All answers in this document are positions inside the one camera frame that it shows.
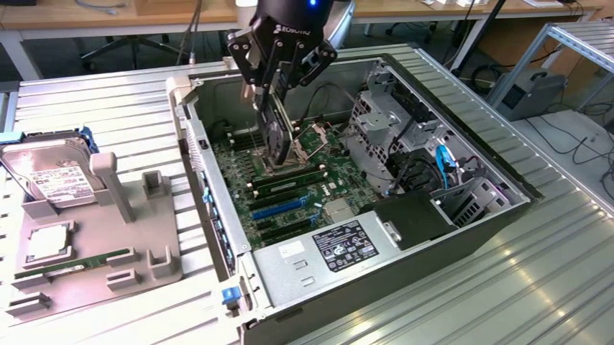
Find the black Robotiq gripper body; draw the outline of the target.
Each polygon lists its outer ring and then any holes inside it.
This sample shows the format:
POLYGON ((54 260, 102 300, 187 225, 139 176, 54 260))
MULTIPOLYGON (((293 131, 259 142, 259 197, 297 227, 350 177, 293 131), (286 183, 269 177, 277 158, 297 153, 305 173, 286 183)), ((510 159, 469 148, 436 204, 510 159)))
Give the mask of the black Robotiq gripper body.
POLYGON ((317 47, 323 42, 323 27, 330 18, 331 0, 262 0, 251 20, 251 32, 259 47, 273 47, 275 39, 283 45, 302 42, 317 47))

